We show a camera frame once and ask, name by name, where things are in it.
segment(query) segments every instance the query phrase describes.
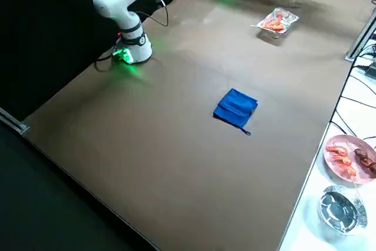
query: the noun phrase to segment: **shrimp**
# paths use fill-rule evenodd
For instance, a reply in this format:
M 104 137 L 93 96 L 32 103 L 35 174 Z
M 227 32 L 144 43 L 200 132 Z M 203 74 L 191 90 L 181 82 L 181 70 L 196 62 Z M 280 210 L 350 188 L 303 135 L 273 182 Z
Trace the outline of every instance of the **shrimp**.
M 351 159 L 347 156 L 333 155 L 331 160 L 335 162 L 342 162 L 346 166 L 351 166 Z
M 338 155 L 341 156 L 347 156 L 348 152 L 345 147 L 342 146 L 327 146 L 326 151 L 332 152 L 332 153 L 337 153 Z
M 351 177 L 357 176 L 357 173 L 352 166 L 347 166 L 345 164 L 338 164 L 338 167 L 340 167 L 342 173 L 348 173 Z

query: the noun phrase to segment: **table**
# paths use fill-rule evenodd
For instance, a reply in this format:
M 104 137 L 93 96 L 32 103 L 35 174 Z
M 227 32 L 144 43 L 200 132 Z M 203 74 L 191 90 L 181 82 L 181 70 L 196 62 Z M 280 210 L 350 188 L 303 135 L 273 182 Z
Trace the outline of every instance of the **table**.
M 354 62 L 354 66 L 369 65 L 370 63 L 371 61 L 366 56 L 365 58 L 359 57 Z M 376 82 L 374 80 L 366 77 L 363 71 L 352 68 L 344 84 L 342 96 L 376 106 L 376 96 L 352 76 L 365 82 L 376 91 Z M 364 139 L 375 136 L 376 109 L 345 99 L 342 96 L 338 100 L 331 121 L 349 133 L 347 124 L 359 138 Z M 342 131 L 335 124 L 329 122 L 280 243 L 280 251 L 301 251 L 308 246 L 320 251 L 375 250 L 376 209 L 374 208 L 376 204 L 376 182 L 358 186 L 368 216 L 368 226 L 363 234 L 334 240 L 324 233 L 323 224 L 320 223 L 316 212 L 318 200 L 326 187 L 337 184 L 344 185 L 350 189 L 355 188 L 352 183 L 347 183 L 334 174 L 328 173 L 328 169 L 324 164 L 323 145 L 332 136 L 340 134 L 343 134 Z M 376 138 L 367 139 L 366 141 L 372 147 L 376 146 Z

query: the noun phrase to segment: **green led light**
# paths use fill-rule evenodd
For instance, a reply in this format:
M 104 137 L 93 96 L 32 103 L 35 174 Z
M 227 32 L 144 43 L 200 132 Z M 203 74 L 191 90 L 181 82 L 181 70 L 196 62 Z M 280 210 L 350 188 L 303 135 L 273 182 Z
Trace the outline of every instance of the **green led light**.
M 127 64 L 131 64 L 135 61 L 129 49 L 125 47 L 115 50 L 112 53 L 112 56 L 115 58 L 116 61 L 123 61 L 123 62 L 126 62 Z
M 133 63 L 135 60 L 133 59 L 132 57 L 132 54 L 130 54 L 129 52 L 129 49 L 127 48 L 124 48 L 124 52 L 123 52 L 123 60 L 130 64 L 130 63 Z

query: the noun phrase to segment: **blue cloth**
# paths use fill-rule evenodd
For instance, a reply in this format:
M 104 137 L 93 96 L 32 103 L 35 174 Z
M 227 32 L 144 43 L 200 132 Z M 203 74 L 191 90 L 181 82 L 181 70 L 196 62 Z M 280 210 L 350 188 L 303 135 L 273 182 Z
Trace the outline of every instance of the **blue cloth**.
M 213 117 L 241 129 L 247 135 L 251 135 L 243 127 L 248 122 L 257 105 L 256 99 L 231 88 L 218 103 Z

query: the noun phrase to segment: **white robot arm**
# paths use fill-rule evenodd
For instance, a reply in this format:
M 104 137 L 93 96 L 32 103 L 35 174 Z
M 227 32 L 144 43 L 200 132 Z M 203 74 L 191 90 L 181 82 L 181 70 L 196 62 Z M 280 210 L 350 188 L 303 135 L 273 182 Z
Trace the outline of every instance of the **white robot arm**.
M 124 49 L 129 55 L 127 63 L 144 62 L 152 55 L 152 45 L 143 31 L 141 20 L 128 6 L 136 0 L 93 0 L 98 13 L 114 20 L 122 36 L 116 43 L 116 49 Z

